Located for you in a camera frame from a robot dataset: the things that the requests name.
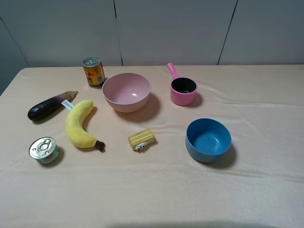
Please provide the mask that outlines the yellow toy cake slice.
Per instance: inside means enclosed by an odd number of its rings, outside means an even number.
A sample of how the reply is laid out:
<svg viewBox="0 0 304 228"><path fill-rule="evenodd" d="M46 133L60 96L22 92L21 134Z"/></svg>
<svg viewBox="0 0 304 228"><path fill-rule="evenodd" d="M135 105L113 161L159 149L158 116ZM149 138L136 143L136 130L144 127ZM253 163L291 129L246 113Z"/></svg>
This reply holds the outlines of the yellow toy cake slice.
<svg viewBox="0 0 304 228"><path fill-rule="evenodd" d="M133 151L140 152L147 145L154 143L155 136L150 129L143 130L128 137Z"/></svg>

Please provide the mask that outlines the peach tablecloth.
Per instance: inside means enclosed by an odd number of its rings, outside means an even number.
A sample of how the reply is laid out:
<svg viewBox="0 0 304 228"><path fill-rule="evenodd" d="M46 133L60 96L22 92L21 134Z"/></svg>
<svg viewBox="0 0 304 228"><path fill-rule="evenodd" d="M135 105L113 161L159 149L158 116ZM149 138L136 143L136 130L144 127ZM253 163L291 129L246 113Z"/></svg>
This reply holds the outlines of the peach tablecloth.
<svg viewBox="0 0 304 228"><path fill-rule="evenodd" d="M198 84L188 107L170 100L165 66L108 66L110 77L145 76L148 104L113 110L81 67L25 68L0 97L0 225L3 228L301 228L304 225L304 67L178 66ZM74 147L68 110L35 124L35 104L67 90L95 108L84 126L105 152ZM190 156L188 125L214 119L232 145L213 163ZM128 137L150 129L154 143L133 151ZM50 164L29 155L51 137Z"/></svg>

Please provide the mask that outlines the large pink plastic bowl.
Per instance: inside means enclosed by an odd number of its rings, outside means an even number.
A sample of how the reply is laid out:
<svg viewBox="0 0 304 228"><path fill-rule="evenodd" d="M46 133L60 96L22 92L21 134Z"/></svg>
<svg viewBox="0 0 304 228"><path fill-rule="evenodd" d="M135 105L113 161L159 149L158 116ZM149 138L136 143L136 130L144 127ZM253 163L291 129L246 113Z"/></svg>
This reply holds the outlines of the large pink plastic bowl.
<svg viewBox="0 0 304 228"><path fill-rule="evenodd" d="M140 110L147 103L151 84L147 78L136 73L121 73L108 78L102 86L107 103L121 113Z"/></svg>

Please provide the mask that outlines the short green-label tin can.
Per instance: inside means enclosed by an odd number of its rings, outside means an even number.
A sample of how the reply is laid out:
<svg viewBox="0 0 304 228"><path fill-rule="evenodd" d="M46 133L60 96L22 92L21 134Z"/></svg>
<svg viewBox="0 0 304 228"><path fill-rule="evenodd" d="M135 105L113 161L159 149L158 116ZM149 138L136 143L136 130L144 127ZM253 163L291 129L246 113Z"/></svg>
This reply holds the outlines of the short green-label tin can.
<svg viewBox="0 0 304 228"><path fill-rule="evenodd" d="M53 138L41 137L30 145L28 153L39 164L45 165L52 163L58 158L60 149Z"/></svg>

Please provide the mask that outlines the purple toy eggplant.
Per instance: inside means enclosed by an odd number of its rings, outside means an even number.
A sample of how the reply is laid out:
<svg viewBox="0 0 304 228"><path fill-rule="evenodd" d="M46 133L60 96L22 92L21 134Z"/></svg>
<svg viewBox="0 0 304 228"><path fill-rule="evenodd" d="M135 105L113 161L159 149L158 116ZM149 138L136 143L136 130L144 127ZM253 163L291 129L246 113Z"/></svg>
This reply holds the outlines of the purple toy eggplant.
<svg viewBox="0 0 304 228"><path fill-rule="evenodd" d="M45 119L57 111L59 108L63 107L63 101L71 101L77 94L78 91L66 91L62 94L40 102L39 104L30 108L27 114L28 119L34 122Z"/></svg>

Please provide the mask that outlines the gold energy drink can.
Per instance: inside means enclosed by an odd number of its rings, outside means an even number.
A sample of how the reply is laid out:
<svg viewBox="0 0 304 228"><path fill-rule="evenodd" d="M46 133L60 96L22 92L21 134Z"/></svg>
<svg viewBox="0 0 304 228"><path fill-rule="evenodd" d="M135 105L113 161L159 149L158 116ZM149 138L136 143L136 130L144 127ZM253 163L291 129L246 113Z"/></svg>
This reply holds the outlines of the gold energy drink can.
<svg viewBox="0 0 304 228"><path fill-rule="evenodd" d="M89 57L83 61L83 69L90 87L102 87L106 78L99 58Z"/></svg>

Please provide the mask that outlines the yellow plush banana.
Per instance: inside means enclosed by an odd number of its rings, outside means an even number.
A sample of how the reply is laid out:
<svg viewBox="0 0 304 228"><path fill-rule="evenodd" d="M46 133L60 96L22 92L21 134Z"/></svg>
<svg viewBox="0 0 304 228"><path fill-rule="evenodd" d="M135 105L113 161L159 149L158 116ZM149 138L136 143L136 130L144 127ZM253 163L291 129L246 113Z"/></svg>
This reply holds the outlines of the yellow plush banana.
<svg viewBox="0 0 304 228"><path fill-rule="evenodd" d="M97 140L94 136L83 129L83 122L91 113L94 103L84 100L77 103L66 118L66 135L70 142L78 148L93 148L99 151L105 149L105 143Z"/></svg>

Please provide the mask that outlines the blue plastic bowl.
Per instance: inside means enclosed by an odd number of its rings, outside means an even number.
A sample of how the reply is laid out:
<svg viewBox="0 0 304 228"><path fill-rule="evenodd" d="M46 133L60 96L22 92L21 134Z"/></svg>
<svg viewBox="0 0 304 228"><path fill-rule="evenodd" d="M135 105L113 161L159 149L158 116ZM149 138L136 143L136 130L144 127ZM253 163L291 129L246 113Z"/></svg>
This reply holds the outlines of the blue plastic bowl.
<svg viewBox="0 0 304 228"><path fill-rule="evenodd" d="M187 127L186 149L192 158L200 162L216 162L226 154L231 145L229 130L214 119L200 118Z"/></svg>

